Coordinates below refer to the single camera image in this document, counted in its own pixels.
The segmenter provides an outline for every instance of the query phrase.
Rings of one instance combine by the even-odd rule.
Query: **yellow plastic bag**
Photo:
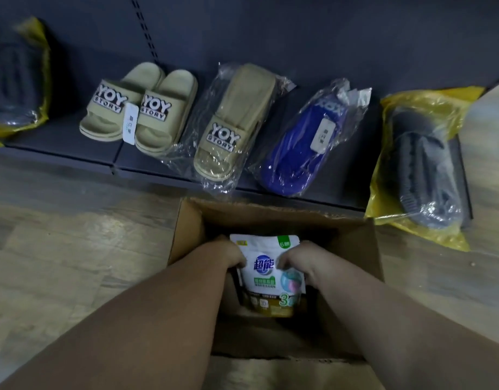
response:
[[[448,140],[461,129],[481,87],[414,90],[383,98],[382,151],[365,217],[448,248],[468,251],[464,209]]]
[[[8,60],[19,64],[13,65]],[[5,79],[15,80],[14,90],[6,86]],[[27,19],[13,32],[0,32],[0,87],[3,86],[6,89],[0,93],[0,138],[36,128],[48,120],[51,103],[50,48],[44,27],[38,19]],[[25,103],[13,102],[13,98],[23,101],[24,97]]]

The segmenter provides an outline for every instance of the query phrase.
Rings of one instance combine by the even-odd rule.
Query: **blue slipper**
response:
[[[342,131],[347,110],[333,92],[308,105],[262,162],[259,182],[281,196],[305,190]]]

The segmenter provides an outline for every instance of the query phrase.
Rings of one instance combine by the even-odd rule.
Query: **beige slide sandal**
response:
[[[157,157],[177,143],[197,94],[197,79],[176,70],[153,91],[145,91],[136,127],[136,147]]]
[[[121,81],[102,80],[80,122],[80,132],[97,141],[117,141],[123,137],[124,106],[139,105],[145,90],[152,90],[165,78],[154,63],[136,65]]]
[[[254,64],[239,67],[211,118],[194,157],[195,170],[207,179],[229,178],[238,156],[266,116],[276,76]]]

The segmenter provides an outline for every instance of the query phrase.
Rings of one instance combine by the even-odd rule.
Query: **white detergent package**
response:
[[[240,286],[253,309],[271,317],[291,317],[305,294],[305,277],[294,268],[276,268],[279,256],[300,243],[297,236],[249,236],[231,234],[247,264],[237,269]]]

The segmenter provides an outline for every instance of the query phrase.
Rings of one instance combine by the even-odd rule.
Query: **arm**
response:
[[[9,389],[200,389],[226,271],[244,261],[206,243],[120,294],[0,385]]]
[[[499,389],[499,344],[311,242],[279,265],[307,274],[387,390]]]

